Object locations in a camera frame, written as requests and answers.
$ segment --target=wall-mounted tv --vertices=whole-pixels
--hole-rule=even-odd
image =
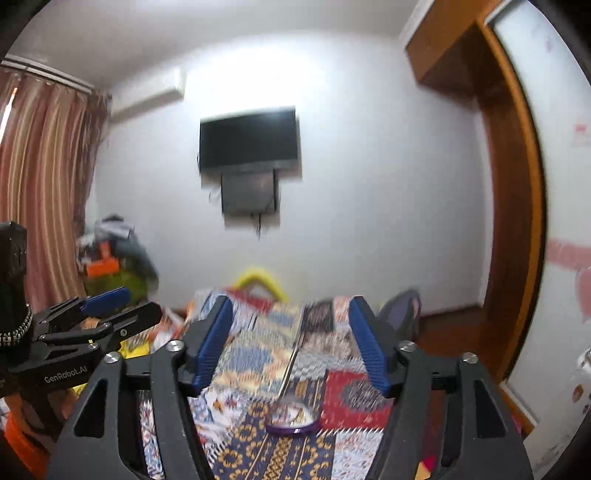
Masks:
[[[295,112],[282,108],[202,120],[199,170],[235,173],[297,168]]]

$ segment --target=wooden cabinet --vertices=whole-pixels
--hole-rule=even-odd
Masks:
[[[490,4],[491,0],[436,0],[433,3],[407,46],[419,82]]]
[[[407,46],[418,82],[454,98],[476,97],[482,111],[495,211],[486,322],[476,353],[498,381],[512,368],[531,321],[545,231],[534,124],[511,62],[484,23],[499,3],[435,0]]]

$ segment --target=blue gripper pad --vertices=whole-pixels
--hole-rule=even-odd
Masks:
[[[82,318],[103,317],[116,309],[125,307],[131,301],[131,292],[126,287],[119,287],[94,297],[88,297],[80,309]]]
[[[371,384],[384,397],[387,397],[392,387],[392,382],[388,378],[388,364],[394,354],[395,343],[392,342],[395,341],[395,332],[392,327],[387,328],[389,325],[384,322],[381,323],[386,328],[379,328],[380,332],[374,332],[368,322],[374,328],[382,326],[378,325],[374,313],[365,299],[363,297],[354,297],[349,303],[349,324],[351,330],[353,330]]]
[[[219,296],[207,318],[197,320],[189,327],[184,337],[187,344],[185,368],[195,375],[193,387],[196,391],[212,382],[233,320],[232,302],[228,297]]]

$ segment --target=pile of clothes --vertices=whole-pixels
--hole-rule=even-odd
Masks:
[[[158,274],[145,248],[118,215],[96,222],[77,240],[77,264],[88,295],[127,287],[131,303],[137,304],[158,288]]]

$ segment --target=metal screw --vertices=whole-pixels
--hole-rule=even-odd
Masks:
[[[403,352],[414,352],[417,349],[417,344],[411,342],[410,340],[403,340],[398,344],[398,348],[400,348]]]
[[[182,340],[170,340],[166,344],[166,350],[169,352],[178,352],[184,348],[184,342]]]
[[[467,364],[477,364],[478,363],[478,356],[472,352],[466,352],[462,354],[462,360],[464,360]]]
[[[114,364],[121,360],[121,354],[119,352],[109,352],[105,355],[105,362],[108,364]]]

